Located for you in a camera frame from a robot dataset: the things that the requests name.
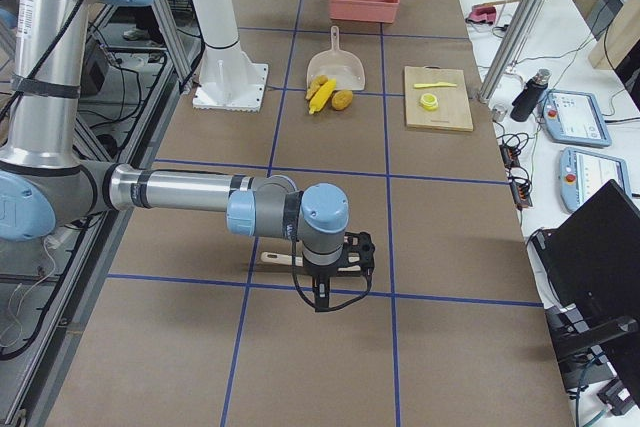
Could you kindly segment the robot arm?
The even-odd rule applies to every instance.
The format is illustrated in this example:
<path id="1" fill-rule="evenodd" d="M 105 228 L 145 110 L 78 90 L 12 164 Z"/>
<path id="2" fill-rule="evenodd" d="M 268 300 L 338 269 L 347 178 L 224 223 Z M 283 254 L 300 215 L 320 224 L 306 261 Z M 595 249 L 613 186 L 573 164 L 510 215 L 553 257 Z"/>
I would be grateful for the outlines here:
<path id="1" fill-rule="evenodd" d="M 338 187 L 299 190 L 284 176 L 139 170 L 73 152 L 90 7 L 154 0 L 19 0 L 9 132 L 1 149 L 1 236 L 25 241 L 107 210 L 222 212 L 236 234 L 289 240 L 292 269 L 312 279 L 306 302 L 331 310 L 330 280 L 349 263 L 349 205 Z"/>

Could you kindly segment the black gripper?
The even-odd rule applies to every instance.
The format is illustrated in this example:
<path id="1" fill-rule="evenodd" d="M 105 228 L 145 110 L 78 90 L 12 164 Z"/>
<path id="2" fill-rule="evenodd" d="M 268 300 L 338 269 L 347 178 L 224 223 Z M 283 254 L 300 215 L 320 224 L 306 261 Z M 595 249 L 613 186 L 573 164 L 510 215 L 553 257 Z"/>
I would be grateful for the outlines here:
<path id="1" fill-rule="evenodd" d="M 305 261 L 305 271 L 312 279 L 315 312 L 324 313 L 330 311 L 330 278 L 337 276 L 339 269 L 338 262 L 318 265 L 311 261 Z"/>

